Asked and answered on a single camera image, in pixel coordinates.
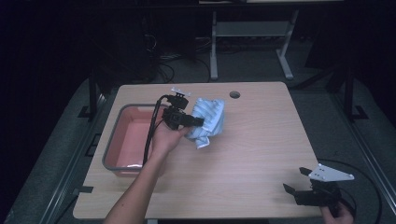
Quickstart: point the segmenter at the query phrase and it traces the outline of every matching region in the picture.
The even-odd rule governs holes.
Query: gray floor
[[[317,69],[305,68],[304,62],[311,43],[294,41],[291,43],[287,58],[294,80],[286,80],[276,58],[275,48],[278,41],[263,41],[259,46],[243,48],[243,51],[233,54],[220,54],[219,80],[217,82],[235,81],[282,81],[288,86],[296,85],[318,72]],[[209,54],[202,53],[198,58],[208,64]],[[206,82],[207,69],[203,63],[178,60],[167,63],[176,73],[174,82]],[[362,138],[375,155],[382,170],[392,186],[396,184],[396,131],[386,117],[375,105],[370,92],[358,81],[355,88],[355,105],[361,105],[369,119],[357,120],[354,124],[348,122],[341,112],[342,92],[329,94],[324,90],[327,83],[324,78],[303,91],[290,91],[303,122],[308,138],[318,158],[346,162],[359,167],[372,179],[371,169],[362,156],[361,143],[352,132],[358,129]],[[153,83],[162,83],[161,76]],[[63,116],[49,138],[43,152],[23,187],[21,194],[13,206],[13,223],[53,223],[57,217],[59,223],[100,223],[100,220],[77,220],[72,216],[74,189],[79,189],[91,162],[91,157],[84,156],[91,140],[100,133],[105,125],[117,90],[106,97],[100,107],[100,113],[93,122],[77,118],[80,109],[88,104],[88,83],[81,84]],[[76,163],[70,160],[76,156]],[[331,167],[352,173],[356,176],[353,183],[340,183],[340,186],[351,192],[358,205],[356,223],[375,223],[379,207],[378,199],[370,182],[356,170],[334,162],[323,161]],[[68,168],[74,172],[64,174]],[[60,185],[62,177],[68,177],[68,185]],[[59,195],[59,205],[48,209],[53,195]],[[382,217],[379,223],[396,223],[396,216],[390,209],[387,199],[382,197]],[[283,223],[322,223],[320,217],[299,219],[271,219],[271,224]]]

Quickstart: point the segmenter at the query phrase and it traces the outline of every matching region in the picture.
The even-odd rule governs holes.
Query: white metal stand
[[[292,13],[290,21],[217,21],[216,11],[213,12],[212,22],[212,50],[210,52],[210,77],[213,80],[219,78],[218,60],[216,57],[217,36],[285,36],[285,42],[281,49],[276,50],[277,58],[282,66],[287,79],[293,79],[286,51],[289,46],[291,35],[297,21],[298,10]]]

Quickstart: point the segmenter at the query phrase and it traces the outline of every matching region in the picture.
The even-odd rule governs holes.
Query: person's left hand
[[[161,122],[152,138],[152,153],[166,157],[177,146],[180,138],[190,130],[191,128],[184,127],[174,131]]]

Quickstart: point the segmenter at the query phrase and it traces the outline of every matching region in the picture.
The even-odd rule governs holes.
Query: light wood tabletop
[[[225,100],[223,133],[196,149],[183,138],[169,155],[148,206],[146,218],[277,218],[315,217],[317,207],[300,206],[282,184],[308,190],[299,167],[318,162],[289,91],[281,82],[156,84],[122,86],[92,159],[74,216],[105,218],[134,181],[102,164],[120,109],[128,104],[155,104],[171,88],[190,91],[185,112],[198,97]],[[238,91],[240,97],[230,97]]]

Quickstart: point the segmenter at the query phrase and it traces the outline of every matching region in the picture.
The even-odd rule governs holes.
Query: human hand
[[[191,128],[184,127],[174,131],[161,122],[152,137],[152,153],[166,157],[177,146],[180,138],[190,130]]]
[[[353,216],[343,203],[338,203],[338,217],[333,217],[329,207],[320,207],[325,224],[353,224]]]

